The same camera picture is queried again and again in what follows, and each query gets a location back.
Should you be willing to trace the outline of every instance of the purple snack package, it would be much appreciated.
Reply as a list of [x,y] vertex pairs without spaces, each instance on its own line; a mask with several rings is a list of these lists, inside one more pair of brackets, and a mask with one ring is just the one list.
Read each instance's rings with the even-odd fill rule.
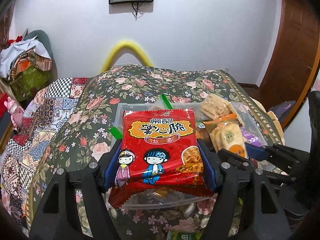
[[254,136],[252,133],[247,132],[246,130],[243,130],[240,128],[241,134],[243,137],[245,137],[248,140],[248,143],[261,147],[261,143],[259,142],[259,138],[257,136]]

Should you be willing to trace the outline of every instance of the orange round sticker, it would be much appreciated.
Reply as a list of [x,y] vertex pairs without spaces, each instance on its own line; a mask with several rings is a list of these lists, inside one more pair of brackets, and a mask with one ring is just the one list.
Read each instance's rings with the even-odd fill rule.
[[242,146],[240,146],[238,144],[232,145],[230,147],[229,151],[245,158],[244,149],[242,148]]

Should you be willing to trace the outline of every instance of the blue bandana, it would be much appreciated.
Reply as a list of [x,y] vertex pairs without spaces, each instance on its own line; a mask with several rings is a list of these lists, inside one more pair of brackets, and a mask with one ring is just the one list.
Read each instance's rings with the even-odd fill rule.
[[165,159],[165,153],[160,151],[149,152],[147,157],[158,157],[161,159]]

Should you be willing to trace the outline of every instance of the green floral bedspread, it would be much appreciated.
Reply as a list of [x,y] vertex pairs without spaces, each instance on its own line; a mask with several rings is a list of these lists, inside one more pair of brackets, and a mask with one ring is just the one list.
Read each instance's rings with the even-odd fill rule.
[[[50,142],[33,177],[27,201],[30,228],[41,196],[58,168],[74,171],[99,160],[110,151],[117,104],[153,103],[161,94],[171,102],[202,102],[209,93],[229,101],[242,102],[250,111],[269,145],[280,143],[272,120],[250,99],[236,81],[223,71],[182,71],[128,65],[87,80],[78,105],[69,120]],[[76,190],[83,232],[91,235],[81,190]],[[215,198],[191,205],[160,210],[115,210],[107,203],[114,225],[122,239],[166,239],[171,226],[200,230],[209,220]],[[239,220],[236,211],[233,230]]]

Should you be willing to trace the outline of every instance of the bed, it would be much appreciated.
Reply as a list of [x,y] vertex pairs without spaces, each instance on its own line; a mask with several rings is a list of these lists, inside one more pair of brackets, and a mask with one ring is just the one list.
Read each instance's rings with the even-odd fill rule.
[[[2,200],[22,226],[31,227],[40,199],[58,168],[74,171],[99,160],[110,151],[117,104],[153,103],[161,94],[171,102],[202,102],[209,93],[242,102],[254,118],[268,145],[281,143],[271,118],[223,71],[177,72],[126,65],[92,78],[59,79],[39,91],[29,104],[23,129],[11,139],[0,157]],[[91,235],[81,190],[75,191],[82,231]],[[166,239],[171,226],[204,228],[215,198],[160,210],[107,209],[122,239]],[[236,210],[234,230],[239,220]]]

